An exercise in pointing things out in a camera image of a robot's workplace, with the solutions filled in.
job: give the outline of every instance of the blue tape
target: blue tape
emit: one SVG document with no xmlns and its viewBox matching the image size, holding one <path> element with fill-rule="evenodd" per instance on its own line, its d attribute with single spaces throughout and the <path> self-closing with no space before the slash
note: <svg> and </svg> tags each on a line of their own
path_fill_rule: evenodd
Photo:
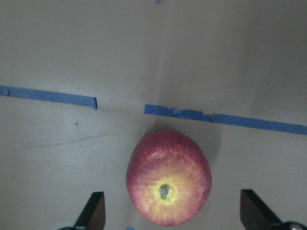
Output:
<svg viewBox="0 0 307 230">
<path fill-rule="evenodd" d="M 25 99 L 59 102 L 66 104 L 76 104 L 89 106 L 97 109 L 97 99 L 95 97 L 75 95 L 61 92 L 51 92 L 43 90 L 33 90 L 19 87 L 0 85 L 0 96 L 18 97 Z"/>
<path fill-rule="evenodd" d="M 144 108 L 145 114 L 169 116 L 175 118 L 205 121 L 211 123 L 219 123 L 233 126 L 258 128 L 271 131 L 287 132 L 307 135 L 307 126 L 289 124 L 283 122 L 266 121 L 261 119 L 253 119 L 242 116 L 232 116 L 225 114 L 204 115 L 202 111 L 195 110 L 177 110 L 165 106 L 146 104 Z"/>
</svg>

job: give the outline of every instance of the blue tape strip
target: blue tape strip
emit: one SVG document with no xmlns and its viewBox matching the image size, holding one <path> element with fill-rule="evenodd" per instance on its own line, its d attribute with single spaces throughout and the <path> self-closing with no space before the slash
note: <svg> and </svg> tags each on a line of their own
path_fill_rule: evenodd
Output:
<svg viewBox="0 0 307 230">
<path fill-rule="evenodd" d="M 95 97 L 81 96 L 69 93 L 51 92 L 43 90 L 33 90 L 19 87 L 0 85 L 0 96 L 18 97 L 49 102 L 59 102 L 66 104 L 76 104 L 89 106 L 97 109 L 97 99 Z"/>
<path fill-rule="evenodd" d="M 233 126 L 242 126 L 250 128 L 259 128 L 265 130 L 287 132 L 307 135 L 307 126 L 289 124 L 283 122 L 266 121 L 260 119 L 247 118 L 242 116 L 232 116 L 225 114 L 204 115 L 202 111 L 194 110 L 177 110 L 165 106 L 146 104 L 144 108 L 145 114 L 169 116 L 175 118 L 205 121 Z"/>
</svg>

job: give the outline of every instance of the white surface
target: white surface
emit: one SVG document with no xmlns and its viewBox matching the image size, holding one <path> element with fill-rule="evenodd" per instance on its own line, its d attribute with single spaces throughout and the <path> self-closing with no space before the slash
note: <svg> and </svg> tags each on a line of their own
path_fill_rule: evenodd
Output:
<svg viewBox="0 0 307 230">
<path fill-rule="evenodd" d="M 0 229 L 74 222 L 106 195 L 106 230 L 160 230 L 125 186 L 134 146 L 171 128 L 193 138 L 213 188 L 183 229 L 243 229 L 253 188 L 307 224 L 307 137 L 144 115 L 145 103 L 307 125 L 307 2 L 0 3 L 0 84 L 95 96 L 89 107 L 0 97 Z"/>
</svg>

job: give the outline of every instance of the scratch mark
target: scratch mark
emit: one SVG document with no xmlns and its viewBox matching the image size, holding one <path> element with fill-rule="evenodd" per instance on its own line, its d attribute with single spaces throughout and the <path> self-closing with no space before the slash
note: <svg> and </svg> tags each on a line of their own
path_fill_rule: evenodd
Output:
<svg viewBox="0 0 307 230">
<path fill-rule="evenodd" d="M 114 134 L 116 134 L 116 133 L 114 132 L 114 133 L 106 133 L 106 134 L 97 134 L 97 135 L 92 135 L 92 136 L 88 136 L 88 137 L 67 140 L 67 141 L 63 141 L 63 142 L 46 143 L 46 144 L 42 144 L 42 145 L 30 146 L 30 147 L 27 147 L 27 149 L 32 150 L 32 149 L 44 149 L 44 148 L 51 148 L 51 147 L 59 147 L 59 146 L 75 144 L 75 143 L 78 143 L 78 142 L 87 141 L 87 140 L 91 140 L 91 139 L 95 139 L 95 138 L 107 137 L 107 136 L 111 136 L 111 135 L 114 135 Z"/>
</svg>

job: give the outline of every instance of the red apple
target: red apple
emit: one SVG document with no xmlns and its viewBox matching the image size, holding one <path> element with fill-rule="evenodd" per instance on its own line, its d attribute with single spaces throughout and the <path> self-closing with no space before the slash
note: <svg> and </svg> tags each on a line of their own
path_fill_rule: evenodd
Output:
<svg viewBox="0 0 307 230">
<path fill-rule="evenodd" d="M 175 226 L 192 219 L 206 203 L 211 172 L 191 138 L 161 130 L 143 137 L 135 147 L 126 184 L 134 206 L 145 219 Z"/>
</svg>

